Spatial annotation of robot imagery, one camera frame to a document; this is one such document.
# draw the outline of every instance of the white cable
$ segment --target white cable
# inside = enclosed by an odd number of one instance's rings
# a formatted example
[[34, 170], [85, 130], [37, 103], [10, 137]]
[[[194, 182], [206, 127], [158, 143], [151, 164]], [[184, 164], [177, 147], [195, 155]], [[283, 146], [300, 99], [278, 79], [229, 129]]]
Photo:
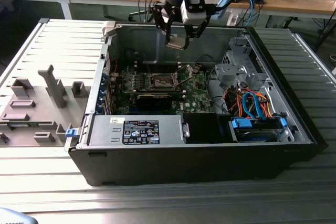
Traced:
[[336, 63], [336, 55], [331, 55], [331, 56], [329, 56], [329, 59], [330, 59], [332, 62], [335, 62], [335, 63]]

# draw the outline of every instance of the warning label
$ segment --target warning label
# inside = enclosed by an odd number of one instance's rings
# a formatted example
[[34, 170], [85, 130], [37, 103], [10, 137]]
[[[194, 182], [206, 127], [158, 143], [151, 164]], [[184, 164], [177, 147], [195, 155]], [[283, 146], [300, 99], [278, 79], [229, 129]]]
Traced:
[[159, 121], [124, 121], [123, 144], [159, 144]]

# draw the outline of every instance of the green circuit board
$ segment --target green circuit board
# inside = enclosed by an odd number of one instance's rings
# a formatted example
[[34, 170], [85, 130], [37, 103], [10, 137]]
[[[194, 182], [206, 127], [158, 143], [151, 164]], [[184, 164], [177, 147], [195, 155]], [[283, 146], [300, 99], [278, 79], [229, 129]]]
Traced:
[[[114, 114], [182, 114], [210, 113], [212, 104], [205, 90], [205, 75], [197, 66], [181, 67], [173, 73], [137, 72], [127, 68], [119, 73], [115, 90], [117, 109]], [[172, 97], [169, 109], [161, 111], [139, 111], [136, 97], [139, 95], [168, 95]]]

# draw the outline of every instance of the robotic arm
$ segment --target robotic arm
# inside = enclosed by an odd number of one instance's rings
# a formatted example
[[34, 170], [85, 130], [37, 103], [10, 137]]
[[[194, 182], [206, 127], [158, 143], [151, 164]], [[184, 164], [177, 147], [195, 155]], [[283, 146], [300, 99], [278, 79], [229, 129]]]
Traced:
[[[173, 48], [184, 50], [193, 38], [201, 36], [212, 15], [224, 10], [232, 1], [229, 0], [222, 7], [205, 0], [166, 0], [164, 3], [153, 5], [152, 14], [156, 27], [165, 34], [165, 43]], [[182, 23], [186, 37], [171, 36], [173, 22]]]

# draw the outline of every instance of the blue tab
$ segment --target blue tab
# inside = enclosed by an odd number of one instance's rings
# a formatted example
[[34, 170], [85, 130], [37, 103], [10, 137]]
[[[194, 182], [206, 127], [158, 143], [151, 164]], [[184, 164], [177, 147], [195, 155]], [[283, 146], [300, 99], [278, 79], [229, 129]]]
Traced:
[[237, 124], [237, 122], [236, 122], [235, 119], [232, 120], [231, 122], [232, 122], [232, 126], [233, 126], [233, 128], [238, 128], [238, 124]]
[[239, 125], [239, 127], [247, 127], [247, 128], [252, 128], [252, 123], [250, 119], [247, 118], [237, 118], [235, 119]]
[[78, 129], [67, 129], [65, 133], [66, 137], [77, 137], [78, 136]]
[[281, 119], [280, 119], [280, 123], [283, 125], [283, 127], [286, 127], [286, 126], [287, 126], [286, 119], [284, 119], [284, 118], [281, 118]]
[[252, 128], [252, 123], [250, 121], [250, 119], [247, 118], [235, 118], [232, 121], [232, 126], [233, 128]]

